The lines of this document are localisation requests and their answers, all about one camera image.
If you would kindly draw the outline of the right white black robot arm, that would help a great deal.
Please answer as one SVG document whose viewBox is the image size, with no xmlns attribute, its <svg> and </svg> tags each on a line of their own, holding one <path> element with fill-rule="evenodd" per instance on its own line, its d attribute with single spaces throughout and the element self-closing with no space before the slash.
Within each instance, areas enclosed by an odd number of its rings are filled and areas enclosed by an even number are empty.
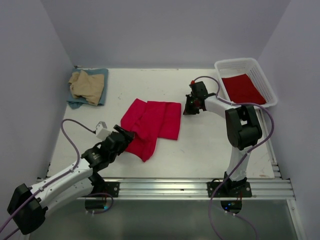
<svg viewBox="0 0 320 240">
<path fill-rule="evenodd" d="M 262 138 L 262 129 L 253 105 L 228 102 L 208 93 L 202 81 L 191 81 L 191 93 L 186 95 L 184 115 L 196 115 L 200 110 L 215 113 L 225 119 L 227 139 L 232 146 L 229 166 L 224 173 L 223 184 L 210 182 L 214 197 L 234 197 L 247 188 L 249 150 Z"/>
</svg>

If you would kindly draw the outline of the bright red t shirt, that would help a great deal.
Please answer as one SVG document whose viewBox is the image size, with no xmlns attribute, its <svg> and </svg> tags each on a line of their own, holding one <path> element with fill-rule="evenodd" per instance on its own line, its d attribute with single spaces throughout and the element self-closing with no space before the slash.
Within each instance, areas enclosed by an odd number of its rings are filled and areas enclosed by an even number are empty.
<svg viewBox="0 0 320 240">
<path fill-rule="evenodd" d="M 134 140 L 125 151 L 148 161 L 159 138 L 178 140 L 181 115 L 181 103 L 135 99 L 120 121 L 123 129 L 134 133 Z"/>
</svg>

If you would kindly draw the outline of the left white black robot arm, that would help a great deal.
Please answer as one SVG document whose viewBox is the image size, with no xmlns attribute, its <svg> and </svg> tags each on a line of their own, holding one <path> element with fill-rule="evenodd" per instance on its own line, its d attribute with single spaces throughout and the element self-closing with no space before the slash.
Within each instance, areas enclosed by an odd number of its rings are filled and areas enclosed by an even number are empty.
<svg viewBox="0 0 320 240">
<path fill-rule="evenodd" d="M 59 173 L 32 186 L 17 186 L 7 212 L 17 229 L 28 235 L 38 229 L 52 212 L 80 197 L 103 193 L 104 180 L 99 171 L 113 163 L 134 140 L 135 134 L 115 125 L 102 135 L 102 141 L 77 154 L 77 159 Z"/>
</svg>

